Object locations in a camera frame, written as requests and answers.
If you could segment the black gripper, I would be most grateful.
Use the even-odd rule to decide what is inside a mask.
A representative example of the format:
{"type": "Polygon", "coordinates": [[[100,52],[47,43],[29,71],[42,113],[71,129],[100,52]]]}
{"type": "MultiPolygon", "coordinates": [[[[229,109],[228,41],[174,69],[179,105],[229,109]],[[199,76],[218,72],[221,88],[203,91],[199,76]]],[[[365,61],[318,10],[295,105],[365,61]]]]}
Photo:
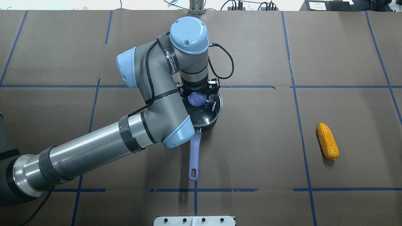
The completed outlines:
{"type": "Polygon", "coordinates": [[[190,82],[183,79],[183,90],[185,94],[191,94],[195,92],[203,92],[209,85],[208,79],[203,79],[197,82],[190,82]]]}

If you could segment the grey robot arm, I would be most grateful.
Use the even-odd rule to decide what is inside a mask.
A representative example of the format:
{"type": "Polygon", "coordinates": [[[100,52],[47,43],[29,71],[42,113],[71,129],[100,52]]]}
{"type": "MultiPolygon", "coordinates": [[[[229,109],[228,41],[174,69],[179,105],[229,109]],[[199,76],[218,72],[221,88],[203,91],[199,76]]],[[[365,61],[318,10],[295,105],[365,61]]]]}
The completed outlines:
{"type": "Polygon", "coordinates": [[[33,201],[53,186],[155,143],[173,148],[190,140],[195,130],[172,76],[180,73],[185,91],[204,92],[209,44],[205,23],[182,17],[153,43],[119,54],[119,73],[127,87],[140,90],[145,106],[37,155],[19,153],[1,117],[1,206],[33,201]]]}

